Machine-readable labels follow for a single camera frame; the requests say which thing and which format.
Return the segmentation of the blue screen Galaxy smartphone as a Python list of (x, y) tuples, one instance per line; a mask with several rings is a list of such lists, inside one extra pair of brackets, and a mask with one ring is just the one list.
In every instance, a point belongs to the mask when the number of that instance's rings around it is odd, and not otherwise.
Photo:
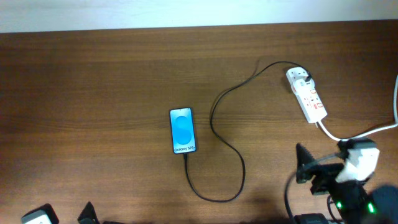
[(177, 108), (169, 111), (174, 154), (188, 154), (197, 150), (193, 111)]

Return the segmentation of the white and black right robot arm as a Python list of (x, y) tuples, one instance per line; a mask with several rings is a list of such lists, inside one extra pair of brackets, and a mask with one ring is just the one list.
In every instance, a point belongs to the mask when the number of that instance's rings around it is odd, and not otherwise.
[(296, 144), (297, 170), (285, 185), (284, 202), (293, 223), (327, 223), (321, 213), (293, 215), (289, 207), (288, 189), (293, 178), (296, 183), (311, 182), (313, 196), (327, 195), (328, 211), (334, 205), (342, 223), (397, 223), (397, 187), (382, 185), (370, 193), (364, 185), (373, 177), (379, 149), (368, 138), (339, 141), (339, 151), (315, 159), (301, 144)]

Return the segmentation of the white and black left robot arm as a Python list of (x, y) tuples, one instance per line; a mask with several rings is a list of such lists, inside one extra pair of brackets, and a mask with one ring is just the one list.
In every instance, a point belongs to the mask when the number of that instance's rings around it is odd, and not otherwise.
[[(101, 224), (91, 202), (88, 202), (77, 218), (78, 224)], [(55, 210), (46, 203), (39, 208), (29, 211), (21, 218), (22, 224), (59, 224)]]

